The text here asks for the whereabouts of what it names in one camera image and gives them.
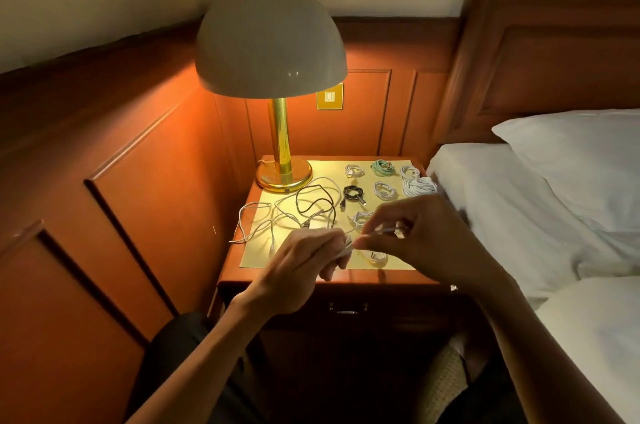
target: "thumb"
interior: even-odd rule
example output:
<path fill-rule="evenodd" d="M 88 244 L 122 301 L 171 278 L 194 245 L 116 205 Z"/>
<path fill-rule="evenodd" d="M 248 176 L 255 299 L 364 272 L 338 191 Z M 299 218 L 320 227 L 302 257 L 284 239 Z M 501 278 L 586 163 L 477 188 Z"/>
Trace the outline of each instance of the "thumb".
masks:
<path fill-rule="evenodd" d="M 372 250 L 383 252 L 390 256 L 402 259 L 406 240 L 400 240 L 396 236 L 389 235 L 362 235 L 353 241 L 353 248 L 358 250 Z"/>

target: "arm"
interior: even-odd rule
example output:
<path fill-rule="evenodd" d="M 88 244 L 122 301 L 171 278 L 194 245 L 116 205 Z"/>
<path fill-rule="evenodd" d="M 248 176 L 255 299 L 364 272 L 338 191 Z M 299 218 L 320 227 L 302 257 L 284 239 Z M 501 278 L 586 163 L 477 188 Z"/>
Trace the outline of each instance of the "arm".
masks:
<path fill-rule="evenodd" d="M 345 245 L 340 229 L 292 232 L 260 276 L 232 301 L 220 321 L 127 424 L 204 424 L 238 358 L 274 315 L 293 313 L 320 275 L 330 280 Z"/>
<path fill-rule="evenodd" d="M 375 234 L 400 226 L 404 237 Z M 539 321 L 516 282 L 439 195 L 384 203 L 354 241 L 455 284 L 487 315 L 530 423 L 622 423 Z"/>

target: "headboard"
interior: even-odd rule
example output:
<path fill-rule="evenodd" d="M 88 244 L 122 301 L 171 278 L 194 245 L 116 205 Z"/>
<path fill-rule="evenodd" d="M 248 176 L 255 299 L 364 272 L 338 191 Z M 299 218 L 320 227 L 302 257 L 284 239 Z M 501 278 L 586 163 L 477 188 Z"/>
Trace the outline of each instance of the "headboard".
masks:
<path fill-rule="evenodd" d="M 640 0 L 472 0 L 435 141 L 510 118 L 640 107 Z"/>

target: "lamp shade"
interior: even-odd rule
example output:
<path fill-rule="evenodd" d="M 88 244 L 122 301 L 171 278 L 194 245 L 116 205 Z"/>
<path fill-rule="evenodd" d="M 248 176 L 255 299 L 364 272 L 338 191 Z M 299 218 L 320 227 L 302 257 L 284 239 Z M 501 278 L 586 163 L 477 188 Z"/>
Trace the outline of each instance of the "lamp shade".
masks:
<path fill-rule="evenodd" d="M 241 98 L 306 95 L 347 76 L 344 44 L 316 0 L 213 0 L 198 33 L 204 87 Z"/>

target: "coiled green cable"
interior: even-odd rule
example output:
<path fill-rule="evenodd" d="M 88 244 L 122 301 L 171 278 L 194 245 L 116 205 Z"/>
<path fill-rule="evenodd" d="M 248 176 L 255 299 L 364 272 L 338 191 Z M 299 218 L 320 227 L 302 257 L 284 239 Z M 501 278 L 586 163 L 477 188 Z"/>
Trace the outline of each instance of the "coiled green cable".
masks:
<path fill-rule="evenodd" d="M 391 176 L 396 172 L 394 165 L 384 159 L 372 162 L 371 169 L 373 169 L 376 176 Z"/>

